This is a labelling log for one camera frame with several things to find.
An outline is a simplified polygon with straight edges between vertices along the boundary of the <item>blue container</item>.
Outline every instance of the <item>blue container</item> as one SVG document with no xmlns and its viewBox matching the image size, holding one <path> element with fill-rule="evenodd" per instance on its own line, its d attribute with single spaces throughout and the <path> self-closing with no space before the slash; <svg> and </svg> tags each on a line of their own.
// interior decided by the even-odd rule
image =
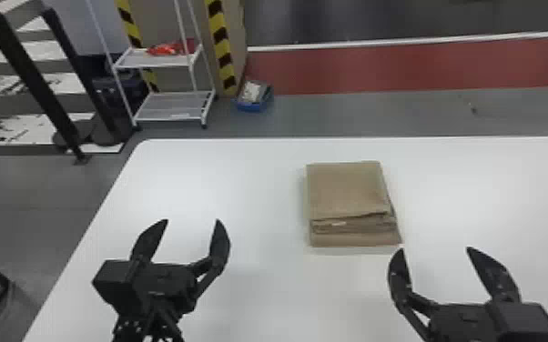
<svg viewBox="0 0 548 342">
<path fill-rule="evenodd" d="M 234 102 L 234 104 L 236 104 L 236 107 L 243 112 L 261 113 L 266 109 L 266 106 L 268 106 L 268 102 L 271 98 L 272 89 L 268 89 L 266 94 L 263 96 L 261 102 L 240 102 L 236 98 L 234 98 L 232 101 Z"/>
</svg>

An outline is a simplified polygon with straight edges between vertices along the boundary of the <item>black and white floor pattern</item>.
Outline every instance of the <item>black and white floor pattern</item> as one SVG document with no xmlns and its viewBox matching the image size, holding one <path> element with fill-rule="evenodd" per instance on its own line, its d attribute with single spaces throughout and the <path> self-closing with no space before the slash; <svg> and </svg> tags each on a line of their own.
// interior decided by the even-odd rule
<svg viewBox="0 0 548 342">
<path fill-rule="evenodd" d="M 0 0 L 26 52 L 36 62 L 51 89 L 73 121 L 94 115 L 86 90 L 74 73 L 45 20 L 39 0 Z M 0 147 L 51 146 L 55 128 L 0 52 Z M 122 145 L 83 145 L 87 153 L 116 153 Z"/>
</svg>

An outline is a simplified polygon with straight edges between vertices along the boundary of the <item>brown towel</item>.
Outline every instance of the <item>brown towel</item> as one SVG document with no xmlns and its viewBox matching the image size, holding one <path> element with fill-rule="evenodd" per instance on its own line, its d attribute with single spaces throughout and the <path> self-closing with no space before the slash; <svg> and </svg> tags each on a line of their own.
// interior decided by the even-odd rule
<svg viewBox="0 0 548 342">
<path fill-rule="evenodd" d="M 312 164 L 307 172 L 311 241 L 335 246 L 335 236 L 345 236 L 338 239 L 341 246 L 400 242 L 379 162 Z"/>
</svg>

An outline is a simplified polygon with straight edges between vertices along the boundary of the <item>hazard stripe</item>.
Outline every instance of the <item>hazard stripe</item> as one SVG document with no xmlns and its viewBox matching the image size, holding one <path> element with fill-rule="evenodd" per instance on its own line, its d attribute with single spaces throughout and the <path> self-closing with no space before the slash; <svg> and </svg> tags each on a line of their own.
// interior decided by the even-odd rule
<svg viewBox="0 0 548 342">
<path fill-rule="evenodd" d="M 144 45 L 142 43 L 142 38 L 140 37 L 140 30 L 138 30 L 136 21 L 132 16 L 129 0 L 115 0 L 115 4 L 117 5 L 119 16 L 121 16 L 121 20 L 123 21 L 123 26 L 126 29 L 127 38 L 129 38 L 130 44 L 135 48 L 143 48 Z M 157 78 L 153 70 L 142 70 L 142 79 L 145 82 L 148 82 L 153 91 L 159 91 L 159 88 L 157 87 Z"/>
<path fill-rule="evenodd" d="M 223 82 L 225 94 L 233 96 L 236 94 L 238 82 L 233 65 L 223 3 L 221 0 L 205 0 L 205 3 L 208 9 L 208 26 L 215 44 L 215 55 L 218 60 L 218 74 Z"/>
</svg>

